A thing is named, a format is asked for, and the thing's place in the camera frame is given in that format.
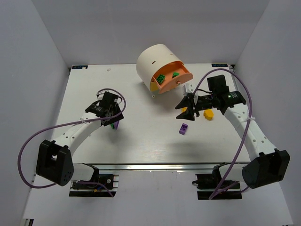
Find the yellow drawer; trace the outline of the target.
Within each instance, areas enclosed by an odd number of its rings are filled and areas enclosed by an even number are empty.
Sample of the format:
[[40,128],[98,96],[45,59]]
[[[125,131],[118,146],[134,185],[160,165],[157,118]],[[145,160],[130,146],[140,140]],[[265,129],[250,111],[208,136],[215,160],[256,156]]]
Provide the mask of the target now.
[[150,92],[155,92],[157,90],[160,90],[160,85],[156,81],[150,82]]

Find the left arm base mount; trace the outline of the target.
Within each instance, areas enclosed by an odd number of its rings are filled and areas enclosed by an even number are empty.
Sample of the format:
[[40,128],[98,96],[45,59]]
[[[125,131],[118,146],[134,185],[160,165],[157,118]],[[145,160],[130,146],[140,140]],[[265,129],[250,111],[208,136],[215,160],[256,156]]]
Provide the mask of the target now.
[[113,198],[119,185],[119,174],[93,165],[77,164],[71,178],[70,197]]

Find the green small lego brick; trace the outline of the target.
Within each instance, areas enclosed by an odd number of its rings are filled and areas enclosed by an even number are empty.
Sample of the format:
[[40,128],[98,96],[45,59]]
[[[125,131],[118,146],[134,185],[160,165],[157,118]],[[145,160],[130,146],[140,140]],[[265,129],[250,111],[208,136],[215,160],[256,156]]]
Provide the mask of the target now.
[[174,72],[172,77],[174,78],[174,77],[177,77],[177,76],[179,76],[179,73]]

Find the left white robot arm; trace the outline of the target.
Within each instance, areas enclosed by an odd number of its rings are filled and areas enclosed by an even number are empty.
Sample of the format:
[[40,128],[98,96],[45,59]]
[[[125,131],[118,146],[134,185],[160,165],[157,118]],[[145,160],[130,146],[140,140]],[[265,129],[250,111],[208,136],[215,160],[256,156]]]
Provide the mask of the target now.
[[95,182],[99,170],[93,165],[76,163],[72,157],[77,148],[97,129],[124,118],[120,102],[124,97],[116,91],[99,91],[93,102],[66,132],[52,141],[44,140],[39,147],[36,174],[65,186],[69,181]]

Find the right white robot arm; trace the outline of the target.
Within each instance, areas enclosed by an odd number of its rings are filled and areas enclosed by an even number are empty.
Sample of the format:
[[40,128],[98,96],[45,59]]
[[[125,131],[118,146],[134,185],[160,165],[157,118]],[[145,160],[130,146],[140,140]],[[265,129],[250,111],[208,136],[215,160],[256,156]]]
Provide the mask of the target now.
[[234,164],[228,171],[226,163],[213,170],[214,180],[219,183],[223,178],[244,182],[251,189],[282,181],[290,161],[286,150],[278,150],[264,135],[255,119],[251,118],[246,100],[239,91],[230,91],[224,75],[207,79],[210,94],[198,96],[190,84],[183,86],[184,97],[176,106],[186,111],[177,119],[193,121],[200,111],[217,109],[232,124],[244,143],[250,162]]

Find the purple rectangular lego brick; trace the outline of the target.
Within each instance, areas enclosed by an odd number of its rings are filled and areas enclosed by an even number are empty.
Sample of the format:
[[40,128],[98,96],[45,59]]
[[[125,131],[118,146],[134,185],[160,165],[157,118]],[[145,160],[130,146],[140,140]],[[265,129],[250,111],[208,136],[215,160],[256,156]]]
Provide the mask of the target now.
[[119,121],[113,123],[113,129],[118,129]]

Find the purple sloped lego brick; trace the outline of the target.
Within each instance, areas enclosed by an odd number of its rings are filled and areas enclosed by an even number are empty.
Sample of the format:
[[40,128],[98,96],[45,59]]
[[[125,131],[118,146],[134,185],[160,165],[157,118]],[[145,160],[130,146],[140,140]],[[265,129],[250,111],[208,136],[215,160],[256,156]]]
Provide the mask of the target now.
[[179,129],[179,134],[181,135],[185,135],[186,134],[186,131],[188,129],[188,125],[183,123]]

